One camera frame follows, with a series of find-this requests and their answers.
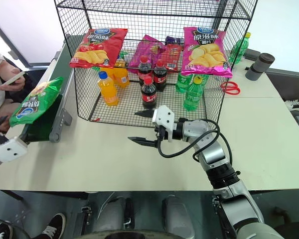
person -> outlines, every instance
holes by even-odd
[[[33,239],[60,239],[65,229],[65,216],[62,213],[54,215],[45,230]],[[13,230],[11,226],[0,223],[0,239],[11,239]]]
[[[5,61],[4,57],[0,54],[0,77],[4,81],[8,81],[13,76],[17,75],[20,70]],[[8,116],[3,124],[0,125],[0,132],[7,132],[10,128],[9,117],[13,114],[19,103],[14,103],[12,99],[5,99],[5,91],[16,92],[21,91],[25,84],[25,78],[21,76],[14,83],[2,86],[0,80],[0,118]]]

green chip bag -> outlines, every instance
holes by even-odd
[[[13,127],[17,124],[33,123],[53,104],[62,83],[63,77],[58,77],[36,86],[14,111],[10,125]]]

red bottle cap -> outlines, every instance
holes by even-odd
[[[145,76],[144,83],[146,85],[150,85],[152,82],[153,82],[153,80],[151,79],[151,76]]]
[[[147,56],[141,56],[141,62],[145,63],[148,61],[148,57]]]
[[[163,65],[164,65],[163,60],[162,60],[162,59],[158,59],[156,65],[157,65],[158,67],[163,66]]]

white table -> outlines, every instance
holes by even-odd
[[[232,81],[238,96],[226,95],[220,117],[221,131],[233,152],[233,166],[249,190],[299,188],[299,127],[269,78],[252,82],[244,77],[243,60]],[[31,143],[23,158],[0,166],[0,189],[35,191],[211,190],[193,150],[166,159],[157,149],[127,139],[155,139],[151,128],[93,123],[76,116],[72,91],[67,110],[74,116],[63,127],[59,143]],[[22,126],[8,132],[18,135]],[[166,153],[187,146],[164,142]]]

blue bottle cap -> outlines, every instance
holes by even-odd
[[[106,74],[105,71],[100,71],[100,72],[99,72],[99,77],[100,77],[101,79],[106,79],[106,78],[108,77],[108,74]]]

